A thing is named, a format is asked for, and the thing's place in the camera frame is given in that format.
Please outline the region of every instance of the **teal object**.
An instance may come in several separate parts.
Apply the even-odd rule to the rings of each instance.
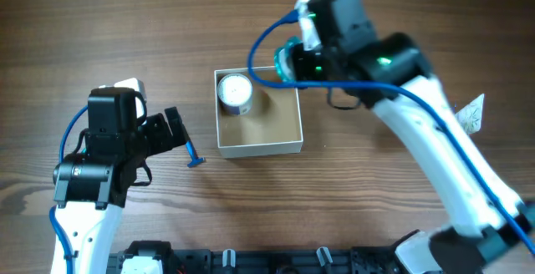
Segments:
[[[275,55],[273,57],[275,62],[275,69],[277,70],[278,77],[283,82],[291,82],[295,81],[294,74],[293,74],[293,66],[291,63],[288,62],[290,58],[290,51],[295,45],[298,45],[300,43],[303,43],[301,39],[299,39],[297,36],[292,36],[288,39],[288,41],[284,44],[283,47],[277,48],[275,50]],[[284,50],[284,60],[281,60],[281,52]],[[289,72],[284,72],[282,62],[285,62],[287,65],[287,68]]]

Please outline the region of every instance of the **white round container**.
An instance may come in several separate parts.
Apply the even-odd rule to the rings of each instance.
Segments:
[[[217,97],[229,114],[246,114],[252,107],[251,81],[243,74],[228,74],[217,85]]]

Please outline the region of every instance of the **open cardboard box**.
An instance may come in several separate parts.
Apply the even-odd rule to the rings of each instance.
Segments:
[[[280,81],[274,67],[255,68],[262,79]],[[252,83],[252,107],[244,115],[228,114],[217,98],[217,84],[227,74],[248,76],[246,68],[215,72],[217,147],[223,158],[299,153],[303,145],[296,89],[272,89]]]

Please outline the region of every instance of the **wood grain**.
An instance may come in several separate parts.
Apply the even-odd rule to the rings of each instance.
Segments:
[[[214,250],[385,245],[446,222],[392,133],[366,110],[330,109],[321,91],[300,94],[301,154],[219,156],[213,71],[244,67],[257,36],[294,2],[0,0],[0,273],[49,271],[60,137],[92,88],[130,77],[145,81],[151,114],[178,107],[207,163],[187,169],[183,148],[150,158],[153,185],[131,189],[115,251],[139,239]],[[364,2],[381,35],[404,31],[421,45],[451,102],[486,94],[473,139],[511,187],[534,197],[535,0]],[[257,65],[296,33],[266,39]],[[532,270],[519,246],[488,272]]]

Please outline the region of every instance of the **black wire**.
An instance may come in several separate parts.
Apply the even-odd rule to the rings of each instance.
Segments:
[[[149,177],[149,181],[134,182],[132,186],[149,186],[150,183],[152,182],[152,172],[150,171],[149,166],[147,165],[147,162],[143,160],[141,167],[143,168],[143,170],[145,170],[145,173],[147,173],[147,177]]]
[[[78,136],[78,144],[76,144],[76,148],[74,148],[73,152],[71,154],[78,153],[78,150],[82,147],[82,141],[84,141],[84,136],[89,131],[89,128],[85,128],[82,131],[80,131],[80,135]]]
[[[138,126],[141,126],[146,120],[147,120],[147,103],[145,102],[145,99],[143,99],[143,95],[141,92],[136,91],[135,97],[140,99],[141,106],[143,106],[143,116],[137,119],[136,123]]]
[[[357,103],[354,105],[354,106],[348,106],[348,107],[342,107],[342,106],[335,106],[333,105],[333,102],[332,102],[332,97],[333,97],[333,89],[327,89],[327,104],[335,109],[338,109],[338,110],[355,110],[357,109],[358,107],[360,107],[360,105],[362,104],[362,102],[360,101],[360,99],[357,100]]]

